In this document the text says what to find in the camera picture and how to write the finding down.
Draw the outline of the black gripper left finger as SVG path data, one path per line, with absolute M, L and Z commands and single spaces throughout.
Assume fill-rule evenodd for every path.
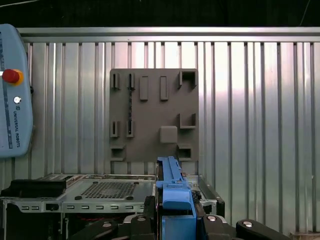
M 160 240 L 162 198 L 147 196 L 143 211 L 129 213 L 72 214 L 72 240 Z

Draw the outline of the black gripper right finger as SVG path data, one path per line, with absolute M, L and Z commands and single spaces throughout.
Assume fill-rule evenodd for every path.
M 202 206 L 201 193 L 192 190 L 196 210 L 197 240 L 288 240 L 289 237 L 252 219 L 239 220 L 235 227 L 228 224 L 225 215 L 225 202 L 217 199 L 217 214 L 208 214 Z

